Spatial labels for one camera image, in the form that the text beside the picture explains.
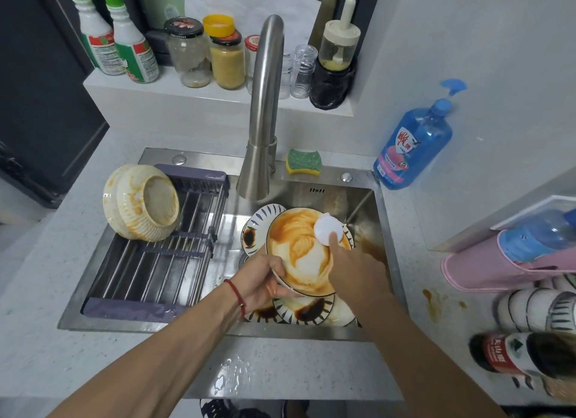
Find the person's right forearm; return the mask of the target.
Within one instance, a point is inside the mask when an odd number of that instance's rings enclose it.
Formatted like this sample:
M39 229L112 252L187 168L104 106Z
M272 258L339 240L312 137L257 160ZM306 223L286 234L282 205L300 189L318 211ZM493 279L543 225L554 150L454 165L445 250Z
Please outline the person's right forearm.
M349 306L416 418L508 418L503 409L417 326L393 295L366 293Z

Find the black plastic bag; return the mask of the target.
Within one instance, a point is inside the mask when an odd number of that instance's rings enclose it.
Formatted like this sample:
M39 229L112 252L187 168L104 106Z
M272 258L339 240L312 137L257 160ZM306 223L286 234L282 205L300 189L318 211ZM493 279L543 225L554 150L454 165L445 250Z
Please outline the black plastic bag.
M321 110L338 108L353 86L356 65L357 60L353 58L347 69L334 72L327 70L316 59L309 90L309 100L312 105Z

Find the person's left hand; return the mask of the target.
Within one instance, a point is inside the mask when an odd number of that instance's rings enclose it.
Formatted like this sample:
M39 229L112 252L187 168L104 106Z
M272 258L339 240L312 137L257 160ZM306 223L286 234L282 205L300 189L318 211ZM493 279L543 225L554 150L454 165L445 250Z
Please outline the person's left hand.
M280 278L285 275L283 259L276 255L269 255L275 257L275 262L268 275L257 274L256 253L249 257L229 280L238 298L242 317L271 299L299 296L297 292L280 283Z

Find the black small box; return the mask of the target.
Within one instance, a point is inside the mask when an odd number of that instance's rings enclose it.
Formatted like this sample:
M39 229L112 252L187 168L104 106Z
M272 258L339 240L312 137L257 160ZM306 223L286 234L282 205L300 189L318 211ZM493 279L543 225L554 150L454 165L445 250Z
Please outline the black small box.
M173 66L169 48L167 46L168 36L164 30L149 29L144 34L151 49L153 50L157 63L162 66Z

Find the yellow-lidded seasoning jar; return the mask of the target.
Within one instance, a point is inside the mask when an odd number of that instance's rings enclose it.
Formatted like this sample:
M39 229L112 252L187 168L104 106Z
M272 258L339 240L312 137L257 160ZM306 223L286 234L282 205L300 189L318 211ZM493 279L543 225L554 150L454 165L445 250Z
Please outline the yellow-lidded seasoning jar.
M207 35L214 79L223 89L241 88L246 80L245 51L242 35L236 29L234 19L224 14L208 14L202 23Z

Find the sauce-stained white bowl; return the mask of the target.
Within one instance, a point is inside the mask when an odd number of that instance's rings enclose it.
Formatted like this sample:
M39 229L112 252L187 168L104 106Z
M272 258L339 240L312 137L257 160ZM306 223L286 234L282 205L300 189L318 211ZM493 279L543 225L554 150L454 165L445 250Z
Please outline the sauce-stained white bowl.
M316 238L314 225L320 218L330 218L340 237L339 246L351 250L355 243L345 224L331 216L311 208L293 208L280 213L271 221L265 233L265 252L281 258L283 275L276 274L285 287L303 296L326 297L335 293L329 282L334 257L328 245Z

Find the black patterned shoe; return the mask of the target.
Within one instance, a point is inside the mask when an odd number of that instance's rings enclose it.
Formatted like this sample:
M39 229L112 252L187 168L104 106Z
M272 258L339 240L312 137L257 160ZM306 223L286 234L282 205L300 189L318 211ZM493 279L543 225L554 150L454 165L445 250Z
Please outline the black patterned shoe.
M203 418L272 418L268 413L256 408L236 408L230 401L222 399L201 399L200 412ZM280 418L310 418L310 400L284 400Z

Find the cream ribbed dirty bowl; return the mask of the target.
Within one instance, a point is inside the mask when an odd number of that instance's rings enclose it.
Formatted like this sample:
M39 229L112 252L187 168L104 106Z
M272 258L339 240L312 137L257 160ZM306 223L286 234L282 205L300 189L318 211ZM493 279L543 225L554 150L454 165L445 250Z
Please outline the cream ribbed dirty bowl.
M117 193L119 180L127 170L134 166L136 165L127 164L117 168L110 174L103 190L103 210L106 220L114 232L127 240L134 240L135 238L120 216Z
M123 225L118 233L129 240L159 242L174 231L180 204L176 189L157 167L123 167L116 183L116 207Z

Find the green and yellow sponge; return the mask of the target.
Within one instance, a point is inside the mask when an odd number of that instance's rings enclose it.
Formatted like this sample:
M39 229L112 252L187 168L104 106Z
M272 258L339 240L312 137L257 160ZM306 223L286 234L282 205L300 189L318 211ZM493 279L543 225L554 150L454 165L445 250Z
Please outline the green and yellow sponge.
M286 158L286 171L289 175L306 174L319 176L322 159L318 151L304 152L290 149Z

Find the cream-lidded oil brush bottle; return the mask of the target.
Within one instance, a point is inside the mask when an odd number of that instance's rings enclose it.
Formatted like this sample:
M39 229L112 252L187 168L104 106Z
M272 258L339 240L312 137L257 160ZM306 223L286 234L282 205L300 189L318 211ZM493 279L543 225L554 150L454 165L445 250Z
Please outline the cream-lidded oil brush bottle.
M331 72L345 71L351 65L361 30L351 23L356 0L345 0L339 20L325 24L318 55L320 65Z

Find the clear glass cup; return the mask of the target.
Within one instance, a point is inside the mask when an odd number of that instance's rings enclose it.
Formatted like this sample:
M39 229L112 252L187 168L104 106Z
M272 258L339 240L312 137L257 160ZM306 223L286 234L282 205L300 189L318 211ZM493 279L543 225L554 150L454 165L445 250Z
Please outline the clear glass cup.
M282 72L279 87L279 100L290 97L290 80L293 70L294 53L284 53L282 58Z
M317 56L318 50L312 45L300 44L295 48L289 87L294 99L309 97Z

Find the stack of white striped bowls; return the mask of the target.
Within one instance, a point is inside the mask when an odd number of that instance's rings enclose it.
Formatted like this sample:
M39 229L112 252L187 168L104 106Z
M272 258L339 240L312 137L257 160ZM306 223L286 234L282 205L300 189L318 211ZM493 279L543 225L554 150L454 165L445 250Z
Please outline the stack of white striped bowls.
M560 332L576 335L576 274L538 281L509 291L493 303L497 325L508 332Z

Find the white round scrubbing sponge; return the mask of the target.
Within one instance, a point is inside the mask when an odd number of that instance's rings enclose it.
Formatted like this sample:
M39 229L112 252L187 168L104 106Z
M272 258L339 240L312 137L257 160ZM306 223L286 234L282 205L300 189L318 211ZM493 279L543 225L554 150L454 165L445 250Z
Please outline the white round scrubbing sponge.
M330 213L321 213L313 225L314 237L323 246L329 246L329 236L335 233L337 242L344 236L343 224Z

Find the white green-capped spray bottle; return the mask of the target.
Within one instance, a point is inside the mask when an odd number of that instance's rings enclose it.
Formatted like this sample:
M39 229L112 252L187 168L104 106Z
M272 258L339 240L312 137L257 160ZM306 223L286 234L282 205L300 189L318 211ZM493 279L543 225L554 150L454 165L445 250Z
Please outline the white green-capped spray bottle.
M81 42L94 67L106 75L125 74L112 27L97 11L93 0L72 0L79 15Z
M160 70L147 39L133 23L124 0L105 0L113 21L113 37L126 75L136 83L148 84Z

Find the blue striped dirty plate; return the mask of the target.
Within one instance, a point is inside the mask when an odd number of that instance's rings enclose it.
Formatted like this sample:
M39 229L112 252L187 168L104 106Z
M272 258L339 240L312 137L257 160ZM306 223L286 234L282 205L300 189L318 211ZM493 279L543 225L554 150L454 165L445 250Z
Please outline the blue striped dirty plate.
M356 316L352 313L349 306L336 294L330 313L320 325L322 327L345 327L353 323Z
M272 304L281 319L290 325L322 324L330 315L335 295L324 298L309 296L275 298Z
M255 311L246 313L244 319L247 322L255 323L284 323L283 319L278 314L272 299Z
M266 244L270 225L284 211L284 206L270 203L258 209L248 219L241 231L241 246L248 257L256 254Z

